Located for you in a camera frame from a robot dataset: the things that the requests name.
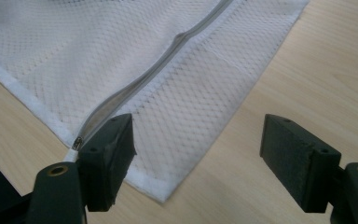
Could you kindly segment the white mesh laundry bag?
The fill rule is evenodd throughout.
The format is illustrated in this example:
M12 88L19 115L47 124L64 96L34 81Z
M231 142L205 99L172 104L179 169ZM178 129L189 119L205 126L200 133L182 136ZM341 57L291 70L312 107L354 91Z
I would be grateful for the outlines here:
M128 182L166 201L309 0L0 0L0 82L66 145L131 114Z

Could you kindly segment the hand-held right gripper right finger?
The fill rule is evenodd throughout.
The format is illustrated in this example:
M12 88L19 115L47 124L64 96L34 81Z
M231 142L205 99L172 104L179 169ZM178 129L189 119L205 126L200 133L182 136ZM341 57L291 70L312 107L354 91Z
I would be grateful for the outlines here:
M325 211L340 152L294 121L267 114L260 157L304 212Z

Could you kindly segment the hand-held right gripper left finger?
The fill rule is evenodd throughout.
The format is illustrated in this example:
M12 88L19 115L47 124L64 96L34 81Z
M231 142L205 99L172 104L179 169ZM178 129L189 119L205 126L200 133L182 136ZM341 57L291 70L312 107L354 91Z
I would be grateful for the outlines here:
M77 165L90 212L106 212L136 155L132 115L109 119L80 149Z

